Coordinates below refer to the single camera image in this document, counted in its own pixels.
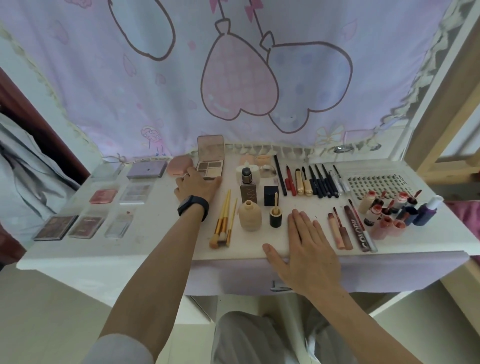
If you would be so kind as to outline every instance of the hand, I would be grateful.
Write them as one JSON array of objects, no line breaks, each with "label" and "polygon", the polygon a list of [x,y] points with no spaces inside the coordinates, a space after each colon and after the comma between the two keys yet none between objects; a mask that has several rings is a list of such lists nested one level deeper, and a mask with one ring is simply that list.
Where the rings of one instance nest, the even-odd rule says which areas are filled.
[{"label": "hand", "polygon": [[192,194],[204,198],[210,204],[222,183],[222,177],[206,181],[194,167],[188,167],[187,173],[183,178],[175,180],[178,186],[174,191],[175,196],[181,202]]},{"label": "hand", "polygon": [[312,223],[306,213],[293,210],[288,216],[288,240],[288,263],[274,247],[263,244],[268,262],[296,293],[310,301],[319,296],[328,300],[329,293],[341,288],[340,262],[320,223],[317,220]]}]

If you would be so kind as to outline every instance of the black watch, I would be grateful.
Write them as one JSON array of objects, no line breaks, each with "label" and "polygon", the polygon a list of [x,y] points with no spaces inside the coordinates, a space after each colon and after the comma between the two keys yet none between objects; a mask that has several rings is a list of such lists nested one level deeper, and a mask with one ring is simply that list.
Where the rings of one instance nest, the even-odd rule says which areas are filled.
[{"label": "black watch", "polygon": [[205,218],[208,215],[208,209],[209,209],[208,201],[202,197],[194,196],[192,194],[188,196],[186,199],[184,199],[182,202],[180,202],[180,206],[177,209],[177,211],[179,212],[179,216],[181,216],[183,212],[193,204],[199,204],[204,208],[204,217],[202,221],[205,220]]}]

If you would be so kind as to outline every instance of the wooden bed frame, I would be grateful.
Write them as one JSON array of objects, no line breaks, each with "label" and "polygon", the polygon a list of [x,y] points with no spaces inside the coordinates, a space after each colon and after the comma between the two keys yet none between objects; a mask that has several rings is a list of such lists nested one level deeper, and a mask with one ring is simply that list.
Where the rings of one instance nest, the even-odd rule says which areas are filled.
[{"label": "wooden bed frame", "polygon": [[[437,161],[480,104],[479,60],[477,20],[423,114],[405,154],[405,161],[429,185],[480,181],[480,148],[464,159]],[[480,266],[470,259],[441,282],[480,335]]]}]

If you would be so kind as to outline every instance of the purple bottle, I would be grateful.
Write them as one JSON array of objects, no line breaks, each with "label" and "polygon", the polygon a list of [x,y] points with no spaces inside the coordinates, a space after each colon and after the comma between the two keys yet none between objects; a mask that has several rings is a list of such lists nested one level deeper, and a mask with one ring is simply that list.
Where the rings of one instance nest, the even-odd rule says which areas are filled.
[{"label": "purple bottle", "polygon": [[432,199],[423,204],[419,208],[419,214],[413,220],[413,225],[423,226],[437,213],[437,207],[443,202],[444,198],[437,195],[432,197]]}]

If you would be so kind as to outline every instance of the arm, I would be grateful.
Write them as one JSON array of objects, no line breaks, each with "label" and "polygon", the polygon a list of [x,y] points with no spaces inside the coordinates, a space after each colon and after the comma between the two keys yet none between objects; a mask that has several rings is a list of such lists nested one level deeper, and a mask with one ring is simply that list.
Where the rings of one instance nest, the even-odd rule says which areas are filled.
[{"label": "arm", "polygon": [[[182,201],[192,194],[210,203],[220,183],[221,178],[208,182],[189,168],[188,175],[177,178],[175,195]],[[194,204],[170,228],[120,293],[100,337],[130,336],[156,361],[175,323],[203,215],[203,207]]]},{"label": "arm", "polygon": [[290,261],[269,244],[263,248],[280,278],[305,296],[339,332],[359,363],[421,364],[366,314],[340,285],[340,262],[319,222],[293,210],[288,216]]}]

